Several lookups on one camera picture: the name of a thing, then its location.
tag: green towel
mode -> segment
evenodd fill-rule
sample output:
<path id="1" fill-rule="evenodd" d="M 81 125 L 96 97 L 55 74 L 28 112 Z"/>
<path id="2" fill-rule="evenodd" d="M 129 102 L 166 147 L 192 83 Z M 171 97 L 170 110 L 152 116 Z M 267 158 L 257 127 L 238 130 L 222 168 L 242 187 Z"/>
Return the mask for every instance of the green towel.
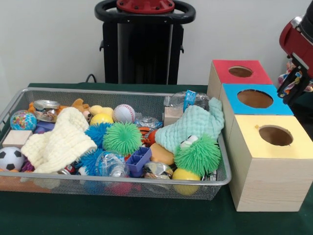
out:
<path id="1" fill-rule="evenodd" d="M 212 98 L 209 101 L 210 111 L 192 105 L 189 106 L 177 122 L 165 126 L 156 132 L 156 142 L 174 153 L 176 147 L 189 136 L 202 137 L 204 133 L 217 140 L 224 128 L 222 103 Z"/>

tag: wire mesh basket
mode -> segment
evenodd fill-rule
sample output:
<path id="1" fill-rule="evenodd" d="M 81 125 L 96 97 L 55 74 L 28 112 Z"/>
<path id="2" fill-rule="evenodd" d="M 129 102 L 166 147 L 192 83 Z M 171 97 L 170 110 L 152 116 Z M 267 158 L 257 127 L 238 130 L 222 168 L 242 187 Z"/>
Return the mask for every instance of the wire mesh basket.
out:
<path id="1" fill-rule="evenodd" d="M 82 98 L 85 103 L 116 107 L 129 104 L 143 116 L 163 120 L 164 96 L 172 94 L 27 88 L 18 92 L 0 115 L 0 146 L 10 130 L 9 119 L 18 110 L 27 110 L 38 99 L 55 100 L 70 106 Z M 128 197 L 183 198 L 212 200 L 222 185 L 229 183 L 231 172 L 222 135 L 218 138 L 222 160 L 215 181 L 114 178 L 81 175 L 0 172 L 1 191 Z"/>

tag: soccer ball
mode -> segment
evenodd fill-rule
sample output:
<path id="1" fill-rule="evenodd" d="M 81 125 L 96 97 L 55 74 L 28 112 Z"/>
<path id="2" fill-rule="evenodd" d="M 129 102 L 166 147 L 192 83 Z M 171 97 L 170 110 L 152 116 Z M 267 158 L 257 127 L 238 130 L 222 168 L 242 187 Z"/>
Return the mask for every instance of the soccer ball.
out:
<path id="1" fill-rule="evenodd" d="M 0 150 L 0 169 L 4 171 L 21 170 L 25 157 L 16 147 L 6 147 Z"/>

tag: cream knitted cloth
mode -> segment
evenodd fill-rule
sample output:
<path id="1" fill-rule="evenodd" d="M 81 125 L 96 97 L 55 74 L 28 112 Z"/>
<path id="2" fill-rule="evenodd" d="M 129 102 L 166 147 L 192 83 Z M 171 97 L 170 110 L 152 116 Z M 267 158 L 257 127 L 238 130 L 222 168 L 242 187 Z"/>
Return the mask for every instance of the cream knitted cloth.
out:
<path id="1" fill-rule="evenodd" d="M 54 129 L 32 135 L 21 151 L 35 167 L 35 173 L 56 172 L 97 148 L 84 133 L 88 127 L 79 110 L 71 107 L 63 109 Z"/>

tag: wooden cube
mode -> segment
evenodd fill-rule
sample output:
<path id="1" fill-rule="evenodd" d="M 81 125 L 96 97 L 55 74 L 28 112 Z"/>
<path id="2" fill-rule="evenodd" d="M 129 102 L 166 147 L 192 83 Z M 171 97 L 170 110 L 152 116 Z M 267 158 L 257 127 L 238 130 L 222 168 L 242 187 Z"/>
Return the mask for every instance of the wooden cube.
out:
<path id="1" fill-rule="evenodd" d="M 225 119 L 223 136 L 226 144 L 235 114 L 293 116 L 289 106 L 277 96 L 273 85 L 223 84 L 220 100 L 223 104 Z"/>
<path id="2" fill-rule="evenodd" d="M 257 60 L 213 60 L 207 94 L 220 99 L 222 84 L 272 84 Z"/>
<path id="3" fill-rule="evenodd" d="M 239 212 L 296 212 L 313 180 L 313 143 L 293 116 L 235 115 L 227 150 Z"/>
<path id="4" fill-rule="evenodd" d="M 164 126 L 175 123 L 183 114 L 182 109 L 165 107 L 164 109 Z"/>
<path id="5" fill-rule="evenodd" d="M 2 146 L 4 148 L 17 147 L 21 149 L 32 134 L 32 131 L 11 130 L 7 137 L 4 139 Z"/>

